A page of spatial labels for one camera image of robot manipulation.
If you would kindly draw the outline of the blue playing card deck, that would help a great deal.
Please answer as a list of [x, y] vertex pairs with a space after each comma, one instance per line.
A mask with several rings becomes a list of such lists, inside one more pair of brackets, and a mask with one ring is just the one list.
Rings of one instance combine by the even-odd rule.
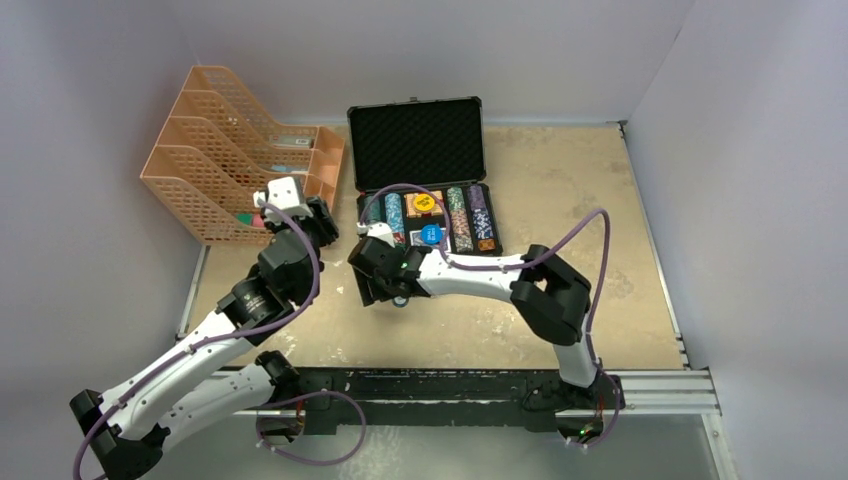
[[413, 246], [427, 246], [427, 247], [431, 247], [431, 248], [433, 248], [433, 249], [436, 249], [436, 248], [437, 248], [437, 247], [439, 247], [440, 245], [444, 245], [444, 250], [445, 250], [446, 252], [450, 252], [450, 251], [451, 251], [451, 249], [450, 249], [450, 241], [449, 241], [449, 239], [447, 238], [447, 235], [446, 235], [446, 229], [445, 229], [445, 228], [442, 228], [442, 231], [443, 231], [443, 233], [444, 233], [444, 237], [443, 237], [442, 242], [441, 242], [440, 244], [438, 244], [438, 245], [424, 245], [424, 244], [422, 243], [422, 241], [420, 240], [420, 236], [419, 236], [420, 231], [421, 231], [421, 229], [420, 229], [420, 230], [413, 230], [413, 231], [411, 231], [411, 232], [410, 232], [410, 234], [409, 234], [409, 237], [410, 237], [410, 243], [411, 243]]

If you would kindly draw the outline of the blue round dealer button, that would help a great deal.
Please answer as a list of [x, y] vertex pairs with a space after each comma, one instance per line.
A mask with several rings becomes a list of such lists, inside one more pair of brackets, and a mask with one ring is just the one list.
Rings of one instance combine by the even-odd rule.
[[438, 245], [442, 242], [444, 233], [440, 226], [430, 224], [421, 229], [419, 236], [424, 245]]

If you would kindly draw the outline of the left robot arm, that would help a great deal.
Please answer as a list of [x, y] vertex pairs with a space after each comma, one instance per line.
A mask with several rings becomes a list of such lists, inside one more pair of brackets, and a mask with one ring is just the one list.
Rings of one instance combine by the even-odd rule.
[[319, 294], [321, 248], [338, 228], [326, 202], [260, 191], [256, 204], [270, 243], [183, 340], [139, 373], [104, 392], [84, 389], [69, 402], [84, 440], [72, 476], [94, 454], [105, 479], [139, 479], [184, 438], [245, 408], [284, 409], [298, 382], [283, 355], [269, 353], [219, 383], [212, 374], [302, 315]]

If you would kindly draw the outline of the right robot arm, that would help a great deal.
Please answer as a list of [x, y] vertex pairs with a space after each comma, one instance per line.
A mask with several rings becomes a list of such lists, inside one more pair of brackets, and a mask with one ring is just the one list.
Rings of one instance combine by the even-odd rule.
[[366, 306], [446, 295], [511, 305], [538, 338], [551, 344], [564, 399], [584, 407], [599, 396], [599, 368], [586, 338], [592, 286], [551, 249], [533, 244], [523, 255], [470, 256], [365, 236], [348, 263]]

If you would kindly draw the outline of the grey box with barcode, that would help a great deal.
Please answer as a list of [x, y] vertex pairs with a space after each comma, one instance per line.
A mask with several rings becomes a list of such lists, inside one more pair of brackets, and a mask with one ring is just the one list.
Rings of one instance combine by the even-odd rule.
[[314, 138], [309, 136], [271, 135], [268, 139], [270, 145], [279, 148], [311, 149], [314, 142]]

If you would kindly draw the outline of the orange card deck in case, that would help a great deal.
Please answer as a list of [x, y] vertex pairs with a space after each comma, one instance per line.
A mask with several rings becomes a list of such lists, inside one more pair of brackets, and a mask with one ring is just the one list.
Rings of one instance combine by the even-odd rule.
[[408, 218], [442, 216], [444, 210], [439, 205], [439, 200], [442, 200], [440, 191], [434, 191], [432, 194], [407, 193], [404, 195], [406, 216]]

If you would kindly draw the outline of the yellow big blind button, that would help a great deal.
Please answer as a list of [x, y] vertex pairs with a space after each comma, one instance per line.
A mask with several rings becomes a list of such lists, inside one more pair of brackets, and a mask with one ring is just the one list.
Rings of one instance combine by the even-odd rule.
[[412, 208], [417, 215], [429, 215], [435, 206], [435, 200], [429, 194], [417, 194], [412, 200]]

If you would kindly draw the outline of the black poker chip case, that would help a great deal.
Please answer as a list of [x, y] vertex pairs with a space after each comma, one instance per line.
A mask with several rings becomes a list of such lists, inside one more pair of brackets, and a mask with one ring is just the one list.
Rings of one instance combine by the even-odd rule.
[[[347, 112], [360, 222], [387, 223], [396, 245], [426, 225], [446, 229], [450, 252], [502, 257], [487, 185], [482, 102], [477, 97], [356, 106]], [[442, 193], [442, 216], [408, 218], [404, 195]], [[481, 252], [478, 241], [497, 247]]]

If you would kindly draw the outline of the orange plastic file organizer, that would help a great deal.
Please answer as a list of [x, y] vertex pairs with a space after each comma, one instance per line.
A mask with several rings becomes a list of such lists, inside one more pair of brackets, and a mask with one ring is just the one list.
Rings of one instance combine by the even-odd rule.
[[[314, 147], [274, 147], [271, 135], [313, 137]], [[236, 218], [258, 214], [252, 194], [297, 177], [306, 196], [333, 207], [344, 154], [327, 127], [277, 122], [230, 69], [194, 66], [140, 178], [200, 243], [256, 245], [268, 231]]]

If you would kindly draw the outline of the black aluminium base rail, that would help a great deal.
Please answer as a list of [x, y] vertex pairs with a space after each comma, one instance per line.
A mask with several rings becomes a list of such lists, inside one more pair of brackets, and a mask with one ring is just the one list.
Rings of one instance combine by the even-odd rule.
[[520, 427], [592, 441], [625, 415], [718, 412], [706, 371], [609, 372], [590, 391], [554, 369], [302, 367], [299, 381], [252, 413], [300, 418], [308, 435], [341, 425]]

